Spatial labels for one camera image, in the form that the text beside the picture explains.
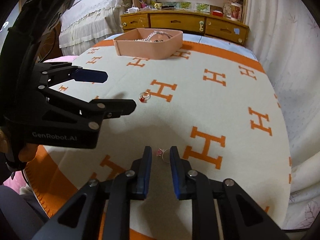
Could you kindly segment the left hand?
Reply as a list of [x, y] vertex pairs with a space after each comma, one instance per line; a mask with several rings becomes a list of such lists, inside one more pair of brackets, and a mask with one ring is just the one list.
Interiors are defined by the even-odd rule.
[[[18, 159], [23, 162], [27, 163], [32, 161], [38, 150], [37, 144], [26, 144], [24, 148], [22, 148], [18, 154]], [[8, 137], [5, 135], [3, 131], [1, 131], [1, 160], [6, 158], [6, 154], [8, 154], [11, 150], [11, 145], [9, 142]]]

